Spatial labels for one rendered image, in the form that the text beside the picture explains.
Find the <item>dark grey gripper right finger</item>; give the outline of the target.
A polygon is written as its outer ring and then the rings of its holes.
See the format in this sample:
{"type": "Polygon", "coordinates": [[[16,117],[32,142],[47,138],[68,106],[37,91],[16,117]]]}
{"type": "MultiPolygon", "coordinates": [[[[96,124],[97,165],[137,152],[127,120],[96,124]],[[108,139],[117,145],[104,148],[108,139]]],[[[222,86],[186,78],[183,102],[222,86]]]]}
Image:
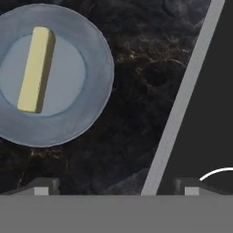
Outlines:
{"type": "Polygon", "coordinates": [[[174,181],[174,194],[180,196],[225,195],[225,192],[210,187],[195,178],[180,177],[174,181]]]}

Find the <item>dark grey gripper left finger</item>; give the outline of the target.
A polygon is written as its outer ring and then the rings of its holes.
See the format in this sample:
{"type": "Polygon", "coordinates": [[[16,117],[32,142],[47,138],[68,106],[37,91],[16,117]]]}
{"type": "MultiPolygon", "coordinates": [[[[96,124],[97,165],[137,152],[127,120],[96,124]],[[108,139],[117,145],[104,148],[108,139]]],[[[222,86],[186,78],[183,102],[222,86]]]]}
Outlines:
{"type": "Polygon", "coordinates": [[[59,179],[54,177],[36,178],[27,185],[10,190],[4,196],[52,196],[59,195],[59,179]]]}

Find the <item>pale yellow butter stick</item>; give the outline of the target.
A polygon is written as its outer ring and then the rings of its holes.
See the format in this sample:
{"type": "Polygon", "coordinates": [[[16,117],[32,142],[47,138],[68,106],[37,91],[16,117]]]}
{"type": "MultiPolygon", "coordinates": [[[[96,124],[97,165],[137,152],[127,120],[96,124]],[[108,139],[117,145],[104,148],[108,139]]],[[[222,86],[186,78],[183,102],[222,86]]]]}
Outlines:
{"type": "Polygon", "coordinates": [[[36,26],[33,29],[17,101],[19,110],[37,114],[42,111],[55,44],[56,36],[49,28],[36,26]]]}

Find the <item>blue-grey round plate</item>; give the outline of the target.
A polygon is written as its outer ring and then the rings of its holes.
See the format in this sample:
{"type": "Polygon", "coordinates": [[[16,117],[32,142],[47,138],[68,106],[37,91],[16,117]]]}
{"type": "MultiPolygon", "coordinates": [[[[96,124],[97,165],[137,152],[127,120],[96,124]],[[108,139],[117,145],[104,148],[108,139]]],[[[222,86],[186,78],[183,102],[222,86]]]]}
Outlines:
{"type": "Polygon", "coordinates": [[[28,147],[51,147],[85,133],[99,118],[114,82],[114,60],[100,30],[79,13],[32,4],[0,15],[0,137],[28,147]],[[17,108],[33,29],[56,36],[43,110],[17,108]]]}

